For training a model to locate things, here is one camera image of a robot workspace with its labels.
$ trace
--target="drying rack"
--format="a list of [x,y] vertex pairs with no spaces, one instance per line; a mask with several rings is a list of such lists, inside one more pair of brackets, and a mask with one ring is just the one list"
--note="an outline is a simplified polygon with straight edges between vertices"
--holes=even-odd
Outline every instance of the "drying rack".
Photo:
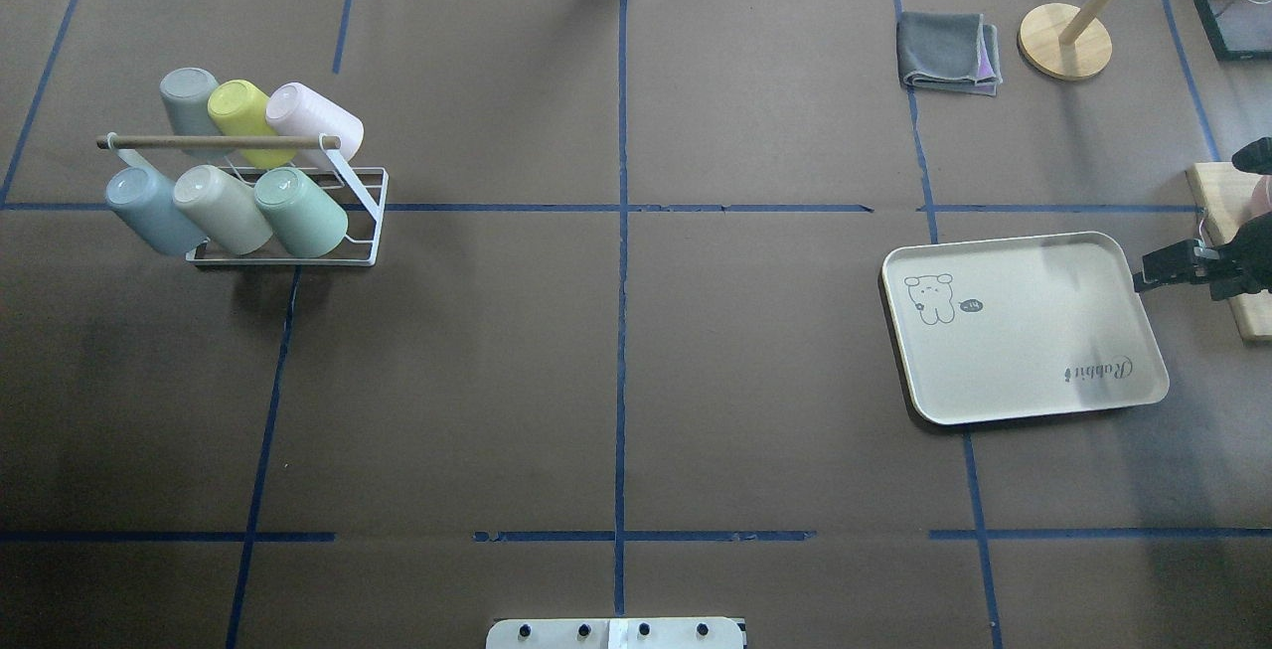
[[296,169],[309,174],[319,187],[335,197],[349,213],[349,233],[329,253],[313,260],[289,255],[277,238],[251,255],[235,256],[211,241],[206,241],[186,255],[186,261],[200,267],[224,266],[360,266],[375,265],[384,228],[384,204],[389,174],[382,165],[351,168],[340,155],[340,137],[318,134],[313,137],[289,136],[188,136],[187,134],[102,134],[97,146],[113,151],[127,165],[151,165],[137,150],[226,150],[223,171],[254,186],[266,171],[249,165],[235,165],[229,159],[230,150],[322,150],[335,172],[314,168]]

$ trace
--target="tray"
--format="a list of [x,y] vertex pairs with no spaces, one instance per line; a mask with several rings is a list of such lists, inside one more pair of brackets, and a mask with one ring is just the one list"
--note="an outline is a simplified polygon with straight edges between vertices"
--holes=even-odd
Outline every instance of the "tray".
[[883,283],[932,422],[1138,406],[1170,387],[1122,247],[1098,232],[901,247]]

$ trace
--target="towel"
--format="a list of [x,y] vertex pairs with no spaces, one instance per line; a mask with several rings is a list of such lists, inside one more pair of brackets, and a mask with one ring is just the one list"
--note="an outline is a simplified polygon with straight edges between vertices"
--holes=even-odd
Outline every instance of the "towel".
[[903,11],[897,70],[913,88],[993,97],[1002,83],[999,28],[986,25],[981,14]]

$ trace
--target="wooden stand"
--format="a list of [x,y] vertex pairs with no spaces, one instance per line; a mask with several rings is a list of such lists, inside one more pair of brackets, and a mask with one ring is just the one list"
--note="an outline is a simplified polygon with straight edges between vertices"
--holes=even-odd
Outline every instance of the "wooden stand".
[[1088,0],[1081,9],[1046,3],[1020,23],[1020,55],[1056,79],[1086,79],[1104,70],[1113,57],[1113,41],[1095,15],[1110,0]]
[[[1206,234],[1211,244],[1226,244],[1236,235],[1258,179],[1229,163],[1197,163],[1188,168],[1193,196],[1206,210]],[[1227,304],[1233,307],[1241,338],[1272,341],[1272,294],[1241,294],[1231,297]]]

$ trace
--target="yellow cup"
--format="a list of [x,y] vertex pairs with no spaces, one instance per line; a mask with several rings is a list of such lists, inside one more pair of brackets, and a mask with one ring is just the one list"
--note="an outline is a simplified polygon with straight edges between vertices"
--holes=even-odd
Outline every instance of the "yellow cup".
[[[232,79],[220,84],[207,98],[207,115],[223,134],[277,134],[265,122],[265,107],[270,97],[245,79]],[[257,169],[285,165],[295,150],[239,150]]]

